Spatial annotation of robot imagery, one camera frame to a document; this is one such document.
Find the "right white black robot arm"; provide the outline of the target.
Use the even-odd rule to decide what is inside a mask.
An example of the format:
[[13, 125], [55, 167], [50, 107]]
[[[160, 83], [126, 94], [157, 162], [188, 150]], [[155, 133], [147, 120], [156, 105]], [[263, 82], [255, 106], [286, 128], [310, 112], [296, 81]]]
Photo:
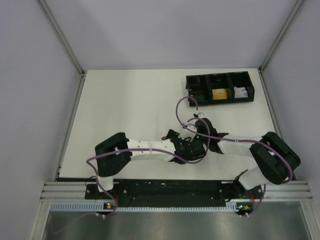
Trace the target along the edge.
[[209, 140], [210, 151], [255, 160], [256, 167], [245, 170], [234, 181], [247, 191], [267, 183], [286, 184], [301, 164], [298, 155], [275, 132], [250, 138], [217, 132], [207, 118], [196, 119], [194, 125], [200, 138]]

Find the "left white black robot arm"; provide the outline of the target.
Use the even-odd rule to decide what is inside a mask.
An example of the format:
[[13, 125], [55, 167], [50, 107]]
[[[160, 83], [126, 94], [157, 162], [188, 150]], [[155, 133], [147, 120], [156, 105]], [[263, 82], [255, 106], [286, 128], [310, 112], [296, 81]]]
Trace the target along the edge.
[[172, 129], [160, 141], [133, 140], [127, 138], [124, 132], [118, 132], [96, 145], [94, 150], [99, 192], [112, 190], [114, 176], [131, 161], [157, 160], [183, 165], [193, 164], [207, 154], [198, 138], [181, 136]]

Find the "yellow card in tray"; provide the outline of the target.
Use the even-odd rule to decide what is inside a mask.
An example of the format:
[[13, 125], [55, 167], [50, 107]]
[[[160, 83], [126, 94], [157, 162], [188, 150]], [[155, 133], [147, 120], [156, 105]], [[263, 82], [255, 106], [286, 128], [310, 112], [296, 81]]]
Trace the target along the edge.
[[212, 89], [212, 99], [214, 101], [227, 100], [228, 94], [225, 88]]

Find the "white card in tray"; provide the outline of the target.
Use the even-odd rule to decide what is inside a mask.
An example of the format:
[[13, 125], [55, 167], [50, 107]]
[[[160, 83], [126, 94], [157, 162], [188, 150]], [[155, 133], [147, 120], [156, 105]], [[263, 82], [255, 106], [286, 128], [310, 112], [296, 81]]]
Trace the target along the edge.
[[242, 98], [248, 98], [249, 94], [245, 87], [234, 87], [234, 98], [235, 99], [242, 99]]

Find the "black three-compartment organizer tray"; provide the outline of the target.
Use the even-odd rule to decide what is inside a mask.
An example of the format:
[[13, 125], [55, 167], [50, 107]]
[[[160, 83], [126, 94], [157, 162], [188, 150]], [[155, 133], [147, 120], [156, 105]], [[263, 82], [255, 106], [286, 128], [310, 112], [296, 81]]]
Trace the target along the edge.
[[199, 106], [253, 102], [255, 88], [247, 71], [187, 75], [189, 105]]

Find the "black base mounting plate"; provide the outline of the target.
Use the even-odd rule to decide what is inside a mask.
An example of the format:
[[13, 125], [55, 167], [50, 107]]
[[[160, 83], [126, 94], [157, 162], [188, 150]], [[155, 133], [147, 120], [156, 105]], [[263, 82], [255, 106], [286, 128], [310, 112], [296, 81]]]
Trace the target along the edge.
[[120, 207], [224, 207], [262, 196], [262, 188], [246, 190], [237, 181], [115, 179], [108, 191]]

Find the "aluminium front frame rail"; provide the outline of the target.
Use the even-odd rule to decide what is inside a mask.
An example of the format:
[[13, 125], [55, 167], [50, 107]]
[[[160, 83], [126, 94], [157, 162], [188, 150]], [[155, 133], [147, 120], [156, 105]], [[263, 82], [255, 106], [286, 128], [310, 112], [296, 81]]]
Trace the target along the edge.
[[[42, 200], [76, 200], [85, 198], [92, 191], [86, 182], [46, 182], [40, 198]], [[282, 185], [266, 184], [264, 200], [267, 202], [312, 201], [313, 196], [307, 181], [291, 181]]]

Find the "right aluminium corner post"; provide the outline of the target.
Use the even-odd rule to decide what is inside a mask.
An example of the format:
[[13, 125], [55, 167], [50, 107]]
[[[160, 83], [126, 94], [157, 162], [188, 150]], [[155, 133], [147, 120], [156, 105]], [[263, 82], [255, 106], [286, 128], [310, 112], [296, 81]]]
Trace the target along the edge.
[[273, 41], [270, 49], [268, 50], [266, 56], [264, 57], [260, 67], [259, 72], [262, 74], [270, 64], [270, 61], [272, 60], [273, 56], [275, 55], [278, 47], [284, 40], [286, 34], [288, 33], [290, 27], [293, 25], [295, 19], [299, 15], [300, 11], [302, 10], [305, 0], [296, 0], [292, 9], [289, 12], [289, 15], [286, 17], [282, 27], [280, 28], [279, 33], [277, 34], [275, 40]]

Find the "aluminium corner post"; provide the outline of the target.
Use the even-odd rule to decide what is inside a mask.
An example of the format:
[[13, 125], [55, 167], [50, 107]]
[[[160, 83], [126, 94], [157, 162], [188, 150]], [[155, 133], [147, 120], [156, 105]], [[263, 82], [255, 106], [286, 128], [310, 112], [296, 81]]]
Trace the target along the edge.
[[302, 10], [305, 0], [296, 0], [292, 9], [289, 12], [289, 15], [286, 17], [282, 27], [280, 28], [279, 33], [277, 34], [275, 40], [273, 41], [270, 49], [268, 50], [266, 56], [264, 57], [260, 67], [259, 72], [262, 74], [270, 64], [270, 61], [272, 60], [273, 56], [275, 55], [278, 47], [284, 40], [286, 34], [288, 33], [290, 27], [293, 25], [295, 19], [299, 15], [300, 11]]
[[54, 34], [56, 35], [59, 43], [61, 44], [64, 52], [66, 53], [67, 57], [71, 61], [72, 65], [75, 67], [76, 71], [80, 76], [83, 76], [85, 74], [85, 71], [81, 67], [74, 51], [72, 50], [70, 44], [68, 43], [67, 38], [65, 37], [62, 29], [60, 28], [53, 12], [51, 11], [48, 3], [46, 0], [37, 0], [36, 1], [39, 4], [39, 7], [43, 11], [43, 14], [47, 18]]

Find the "left aluminium corner post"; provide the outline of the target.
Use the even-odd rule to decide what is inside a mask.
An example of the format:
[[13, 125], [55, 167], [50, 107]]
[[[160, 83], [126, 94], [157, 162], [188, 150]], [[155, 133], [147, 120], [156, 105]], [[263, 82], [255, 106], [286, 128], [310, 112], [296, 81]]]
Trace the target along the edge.
[[43, 11], [43, 14], [47, 18], [54, 34], [56, 35], [59, 43], [61, 44], [64, 52], [66, 53], [67, 57], [71, 61], [72, 65], [75, 67], [76, 71], [80, 76], [83, 76], [85, 74], [85, 71], [81, 67], [74, 51], [72, 50], [70, 44], [68, 43], [67, 38], [65, 37], [62, 29], [60, 28], [53, 12], [51, 11], [48, 3], [46, 0], [37, 0], [36, 1], [39, 4], [39, 7]]

